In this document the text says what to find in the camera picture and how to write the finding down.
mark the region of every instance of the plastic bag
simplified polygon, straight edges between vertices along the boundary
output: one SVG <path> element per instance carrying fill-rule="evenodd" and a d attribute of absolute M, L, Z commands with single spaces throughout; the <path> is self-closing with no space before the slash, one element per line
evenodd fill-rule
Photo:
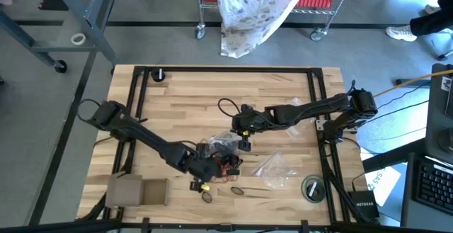
<path fill-rule="evenodd" d="M 299 98 L 293 98 L 291 101 L 293 106 L 300 106 L 302 101 Z M 287 128 L 285 131 L 291 137 L 291 139 L 295 140 L 298 137 L 302 136 L 302 132 L 310 125 L 313 125 L 315 118 L 305 119 L 299 121 L 297 125 Z"/>
<path fill-rule="evenodd" d="M 281 189 L 286 186 L 288 176 L 296 175 L 297 173 L 288 167 L 283 159 L 282 152 L 276 149 L 272 155 L 259 163 L 255 167 L 251 175 L 261 177 L 264 184 L 272 189 Z"/>
<path fill-rule="evenodd" d="M 239 141 L 242 140 L 242 137 L 239 137 L 236 133 L 232 133 L 228 130 L 223 131 L 222 133 L 209 138 L 208 144 L 210 145 L 210 150 L 208 155 L 218 154 L 219 157 L 228 155 L 228 154 L 239 154 L 238 145 Z"/>

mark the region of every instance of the gray floor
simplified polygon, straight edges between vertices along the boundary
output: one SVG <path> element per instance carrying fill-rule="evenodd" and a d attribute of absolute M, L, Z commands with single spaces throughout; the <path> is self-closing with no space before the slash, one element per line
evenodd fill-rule
<path fill-rule="evenodd" d="M 4 10 L 15 19 L 61 20 L 65 13 L 39 11 L 33 0 L 14 0 Z M 186 0 L 116 0 L 112 21 L 196 21 L 193 8 L 182 7 Z M 425 0 L 348 0 L 338 23 L 407 23 L 417 16 Z M 218 20 L 216 13 L 207 18 Z M 288 21 L 312 22 L 310 17 L 290 16 Z M 36 38 L 57 37 L 58 27 L 26 27 Z M 346 83 L 374 93 L 391 87 L 397 78 L 411 78 L 430 72 L 433 55 L 451 47 L 449 35 L 430 35 L 416 42 L 389 39 L 383 30 L 330 30 L 321 42 L 307 38 L 310 30 L 281 28 L 256 51 L 240 59 L 219 56 L 219 29 L 208 28 L 196 41 L 193 28 L 107 28 L 105 36 L 123 64 L 237 64 L 341 67 Z M 0 88 L 0 227 L 22 225 L 55 145 L 64 115 L 85 63 L 85 53 L 53 54 L 69 65 L 66 74 L 57 74 L 37 61 L 15 40 L 0 30 L 0 74 L 7 85 Z M 84 94 L 105 98 L 110 83 L 110 63 L 98 54 Z M 401 95 L 400 89 L 377 99 L 382 104 Z M 381 113 L 408 106 L 428 97 L 419 90 L 382 108 Z M 383 152 L 417 138 L 379 141 L 424 127 L 426 107 L 420 106 L 376 120 L 364 126 L 359 141 L 368 149 Z M 96 131 L 79 121 L 52 189 L 42 222 L 74 219 L 91 158 Z"/>

